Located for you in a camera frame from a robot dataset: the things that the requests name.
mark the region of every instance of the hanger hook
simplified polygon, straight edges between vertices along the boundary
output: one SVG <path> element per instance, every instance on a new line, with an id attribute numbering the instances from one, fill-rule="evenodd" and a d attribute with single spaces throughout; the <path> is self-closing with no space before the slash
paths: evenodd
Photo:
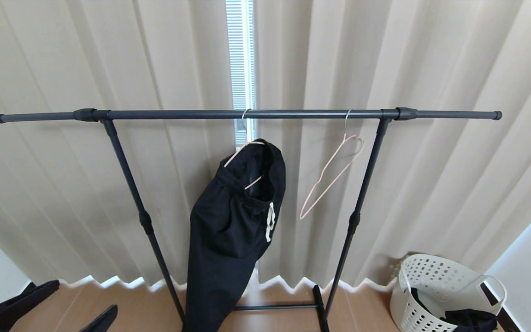
<path id="1" fill-rule="evenodd" d="M 247 126 L 245 126 L 245 113 L 247 113 L 248 111 L 251 111 L 251 109 L 248 108 L 245 111 L 243 111 L 243 115 L 241 116 L 241 124 L 243 125 L 245 132 L 247 132 Z"/>
<path id="2" fill-rule="evenodd" d="M 343 137 L 348 136 L 348 116 L 352 109 L 348 109 L 348 113 L 345 114 L 345 121 L 343 122 Z"/>

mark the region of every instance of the curtain fold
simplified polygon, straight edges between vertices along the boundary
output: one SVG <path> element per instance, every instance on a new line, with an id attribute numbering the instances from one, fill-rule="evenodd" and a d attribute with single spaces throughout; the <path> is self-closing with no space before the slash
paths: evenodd
<path id="1" fill-rule="evenodd" d="M 230 109 L 223 0 L 0 2 L 0 113 Z M 232 121 L 116 122 L 175 280 Z M 35 282 L 162 275 L 100 124 L 0 124 L 0 246 Z"/>
<path id="2" fill-rule="evenodd" d="M 256 0 L 257 108 L 502 111 L 499 121 L 392 122 L 342 275 L 384 284 L 425 252 L 479 272 L 531 222 L 531 2 Z M 0 113 L 230 109 L 225 2 L 0 1 Z M 299 212 L 343 120 L 259 120 L 287 189 L 259 261 L 326 285 L 377 120 L 348 119 L 362 155 Z M 116 122 L 170 272 L 186 281 L 189 212 L 235 149 L 230 120 Z M 349 143 L 318 196 L 358 149 Z M 0 124 L 0 247 L 34 282 L 162 275 L 100 124 Z"/>
<path id="3" fill-rule="evenodd" d="M 258 108 L 503 111 L 390 124 L 343 281 L 385 284 L 412 252 L 484 272 L 531 222 L 531 2 L 257 1 L 255 26 Z M 343 120 L 260 120 L 295 179 L 261 281 L 333 278 L 377 123 L 348 119 L 363 157 L 298 220 Z"/>

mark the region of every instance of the clothes hanger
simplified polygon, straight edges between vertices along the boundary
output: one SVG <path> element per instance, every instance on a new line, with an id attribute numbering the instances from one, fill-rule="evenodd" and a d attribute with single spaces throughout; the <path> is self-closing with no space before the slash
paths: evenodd
<path id="1" fill-rule="evenodd" d="M 310 191 L 308 192 L 308 195 L 306 197 L 306 199 L 304 200 L 304 204 L 301 208 L 301 214 L 300 214 L 300 219 L 302 220 L 304 217 L 306 217 L 306 215 L 310 212 L 310 210 L 312 210 L 314 208 L 314 206 L 319 202 L 319 200 L 323 197 L 323 195 L 325 195 L 327 193 L 327 191 L 329 189 L 331 189 L 331 186 L 335 183 L 335 181 L 337 181 L 337 179 L 343 174 L 343 172 L 345 172 L 345 170 L 347 170 L 348 167 L 350 167 L 352 165 L 352 163 L 354 162 L 354 160 L 356 160 L 356 158 L 360 155 L 360 153 L 362 153 L 362 151 L 364 150 L 364 139 L 358 135 L 352 135 L 350 137 L 347 137 L 348 136 L 348 116 L 349 116 L 349 112 L 351 112 L 352 110 L 350 109 L 348 111 L 348 113 L 345 115 L 345 121 L 343 123 L 343 128 L 344 128 L 344 131 L 343 131 L 343 141 L 341 142 L 341 144 L 339 144 L 339 146 L 337 147 L 337 149 L 335 150 L 335 152 L 333 153 L 333 155 L 331 156 L 331 158 L 329 159 L 329 161 L 327 162 L 327 164 L 325 164 L 325 167 L 323 167 L 323 170 L 321 172 L 321 176 L 319 177 L 319 180 L 313 185 L 313 187 L 310 189 Z M 356 155 L 354 156 L 354 159 L 352 159 L 344 168 L 343 170 L 341 170 L 341 172 L 339 172 L 339 174 L 333 179 L 333 181 L 331 181 L 331 183 L 327 186 L 327 188 L 323 191 L 322 194 L 320 194 L 320 196 L 314 201 L 313 205 L 310 206 L 310 208 L 308 208 L 308 210 L 306 210 L 306 212 L 304 212 L 304 208 L 306 207 L 306 203 L 308 202 L 308 199 L 310 198 L 310 196 L 313 194 L 313 191 L 314 189 L 317 187 L 317 185 L 321 182 L 321 180 L 323 179 L 323 174 L 325 174 L 325 171 L 327 170 L 327 167 L 329 166 L 329 164 L 331 164 L 331 161 L 333 161 L 333 158 L 335 158 L 335 156 L 337 155 L 337 153 L 339 152 L 339 150 L 343 147 L 343 145 L 345 145 L 345 143 L 347 141 L 349 141 L 350 139 L 357 139 L 358 141 L 360 141 L 360 150 L 358 150 L 358 152 L 356 152 Z"/>
<path id="2" fill-rule="evenodd" d="M 246 109 L 244 112 L 243 112 L 243 115 L 241 116 L 241 120 L 245 120 L 245 113 L 247 113 L 247 111 L 249 111 L 250 109 Z M 230 156 L 229 160 L 227 160 L 227 162 L 225 163 L 225 167 L 228 166 L 228 164 L 230 164 L 230 162 L 236 157 L 236 155 L 238 155 L 240 153 L 241 150 L 243 150 L 244 147 L 246 147 L 247 145 L 249 144 L 259 144 L 259 145 L 265 145 L 265 143 L 263 142 L 259 142 L 259 141 L 253 141 L 251 142 L 251 134 L 249 133 L 249 131 L 247 130 L 247 127 L 245 126 L 245 122 L 242 122 L 243 123 L 243 126 L 245 127 L 245 144 L 243 144 L 243 146 L 238 150 L 236 151 L 236 153 L 234 153 L 232 156 Z M 259 181 L 263 176 L 259 176 L 259 178 L 255 179 L 255 181 L 253 181 L 252 183 L 250 183 L 249 185 L 247 185 L 247 187 L 245 187 L 245 190 L 251 188 L 252 185 L 256 184 L 257 181 Z"/>

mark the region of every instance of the perforated basket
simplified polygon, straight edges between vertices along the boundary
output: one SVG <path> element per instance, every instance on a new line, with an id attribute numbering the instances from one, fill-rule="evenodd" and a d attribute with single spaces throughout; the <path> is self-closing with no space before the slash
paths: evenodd
<path id="1" fill-rule="evenodd" d="M 489 286 L 503 292 L 503 300 L 494 305 L 481 289 L 489 279 Z M 411 288 L 419 290 L 419 300 L 429 311 L 413 298 Z M 418 254 L 401 263 L 390 298 L 390 314 L 402 332 L 450 332 L 457 326 L 439 319 L 445 317 L 445 311 L 474 309 L 497 315 L 506 298 L 507 290 L 494 277 L 449 259 Z"/>

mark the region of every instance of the brown floor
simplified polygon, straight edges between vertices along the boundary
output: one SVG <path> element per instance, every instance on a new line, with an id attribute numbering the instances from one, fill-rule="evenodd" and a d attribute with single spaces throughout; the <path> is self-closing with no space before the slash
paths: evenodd
<path id="1" fill-rule="evenodd" d="M 180 298 L 185 301 L 185 292 L 180 292 Z M 367 284 L 355 292 L 339 288 L 329 315 L 329 328 L 334 332 L 398 332 L 390 317 L 389 301 L 390 293 Z M 312 302 L 310 287 L 301 284 L 289 291 L 281 282 L 262 286 L 251 282 L 240 304 L 290 302 Z M 118 317 L 110 332 L 181 331 L 182 324 L 166 286 L 151 291 L 145 285 L 128 288 L 118 282 L 103 288 L 90 282 L 80 286 L 61 284 L 50 298 L 21 318 L 11 332 L 77 332 L 112 304 L 118 305 Z M 229 315 L 219 331 L 316 332 L 319 322 L 315 309 L 243 311 Z"/>

